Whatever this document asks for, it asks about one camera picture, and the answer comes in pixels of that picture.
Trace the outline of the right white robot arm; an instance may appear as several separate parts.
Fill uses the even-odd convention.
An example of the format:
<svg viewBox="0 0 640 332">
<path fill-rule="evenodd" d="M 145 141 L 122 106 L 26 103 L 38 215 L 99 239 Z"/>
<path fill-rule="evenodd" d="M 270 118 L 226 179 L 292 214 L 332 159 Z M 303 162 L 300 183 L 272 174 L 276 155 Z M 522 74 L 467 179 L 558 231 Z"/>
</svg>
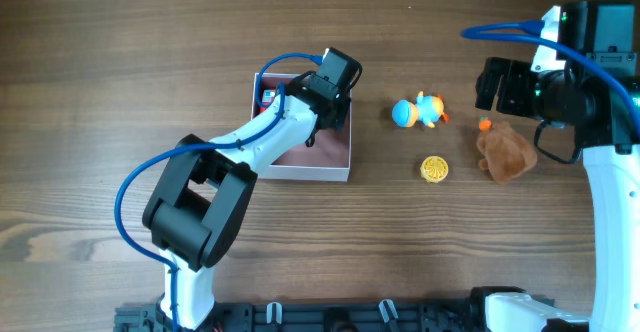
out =
<svg viewBox="0 0 640 332">
<path fill-rule="evenodd" d="M 492 57 L 476 82 L 476 107 L 574 130 L 594 208 L 596 287 L 589 316 L 515 288 L 472 293 L 485 331 L 635 331 L 639 327 L 639 60 L 635 9 L 581 1 L 542 18 L 470 27 L 466 39 L 531 44 L 531 62 Z"/>
</svg>

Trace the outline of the red toy fire truck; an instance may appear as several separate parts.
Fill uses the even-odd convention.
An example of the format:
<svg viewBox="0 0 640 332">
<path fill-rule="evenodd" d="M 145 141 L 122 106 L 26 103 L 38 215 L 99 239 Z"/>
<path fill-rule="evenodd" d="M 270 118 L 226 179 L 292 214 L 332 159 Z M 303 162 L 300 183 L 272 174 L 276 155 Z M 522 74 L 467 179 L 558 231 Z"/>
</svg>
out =
<svg viewBox="0 0 640 332">
<path fill-rule="evenodd" d="M 266 109 L 273 103 L 277 92 L 275 89 L 266 89 L 262 92 L 261 95 L 261 107 L 259 109 L 259 113 L 263 113 Z"/>
</svg>

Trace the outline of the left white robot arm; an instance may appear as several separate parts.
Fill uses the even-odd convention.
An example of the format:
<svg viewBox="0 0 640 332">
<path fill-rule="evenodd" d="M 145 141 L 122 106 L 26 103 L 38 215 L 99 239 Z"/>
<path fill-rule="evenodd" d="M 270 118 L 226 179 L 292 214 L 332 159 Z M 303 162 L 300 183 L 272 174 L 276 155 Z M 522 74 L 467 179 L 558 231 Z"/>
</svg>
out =
<svg viewBox="0 0 640 332">
<path fill-rule="evenodd" d="M 142 216 L 169 273 L 161 302 L 176 330 L 198 328 L 212 311 L 216 264 L 240 230 L 258 176 L 320 130 L 339 130 L 355 74 L 308 71 L 277 88 L 266 110 L 206 142 L 184 137 L 162 155 L 166 166 Z"/>
</svg>

